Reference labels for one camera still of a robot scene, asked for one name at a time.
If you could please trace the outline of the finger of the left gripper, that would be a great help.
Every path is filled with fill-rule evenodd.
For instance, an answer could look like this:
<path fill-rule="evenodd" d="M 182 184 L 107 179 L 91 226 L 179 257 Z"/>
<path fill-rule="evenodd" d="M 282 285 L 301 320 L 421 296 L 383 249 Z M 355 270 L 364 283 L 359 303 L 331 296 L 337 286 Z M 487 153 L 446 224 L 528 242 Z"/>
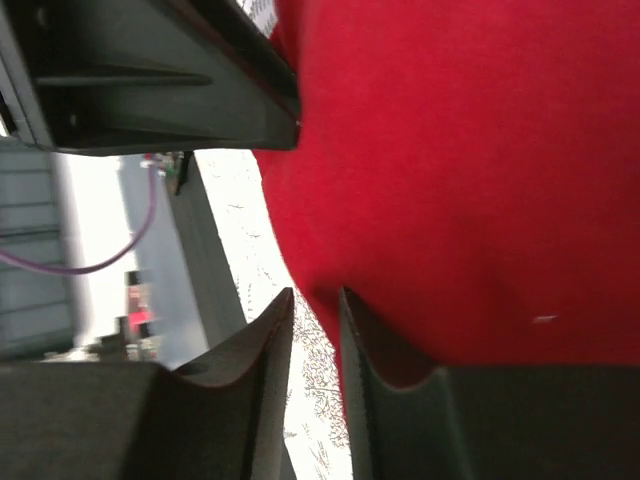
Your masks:
<path fill-rule="evenodd" d="M 45 151 L 291 150 L 296 75 L 234 1 L 5 1 L 2 119 Z"/>

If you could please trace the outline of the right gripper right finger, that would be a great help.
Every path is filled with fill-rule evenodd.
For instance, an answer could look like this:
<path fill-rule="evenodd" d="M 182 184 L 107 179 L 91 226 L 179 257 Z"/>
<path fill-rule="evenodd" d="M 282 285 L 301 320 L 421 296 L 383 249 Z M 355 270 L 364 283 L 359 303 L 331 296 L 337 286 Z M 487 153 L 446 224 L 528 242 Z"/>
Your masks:
<path fill-rule="evenodd" d="M 639 371 L 438 367 L 340 293 L 357 479 L 635 479 Z"/>

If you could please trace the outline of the red t shirt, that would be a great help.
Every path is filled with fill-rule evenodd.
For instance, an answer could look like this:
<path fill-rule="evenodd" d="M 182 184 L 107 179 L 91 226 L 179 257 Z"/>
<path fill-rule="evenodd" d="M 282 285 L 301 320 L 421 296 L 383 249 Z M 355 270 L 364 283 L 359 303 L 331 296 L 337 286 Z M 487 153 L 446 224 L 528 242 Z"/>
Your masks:
<path fill-rule="evenodd" d="M 635 1 L 279 1 L 301 133 L 260 152 L 329 341 L 354 290 L 441 364 L 639 360 Z"/>

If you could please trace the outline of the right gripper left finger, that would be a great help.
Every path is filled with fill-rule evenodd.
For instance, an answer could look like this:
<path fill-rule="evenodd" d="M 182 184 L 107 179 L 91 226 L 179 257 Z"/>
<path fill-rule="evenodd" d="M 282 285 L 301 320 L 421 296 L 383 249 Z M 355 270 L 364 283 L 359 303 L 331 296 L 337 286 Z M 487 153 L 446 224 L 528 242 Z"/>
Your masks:
<path fill-rule="evenodd" d="M 276 479 L 294 294 L 176 370 L 154 362 L 1 367 L 5 479 Z"/>

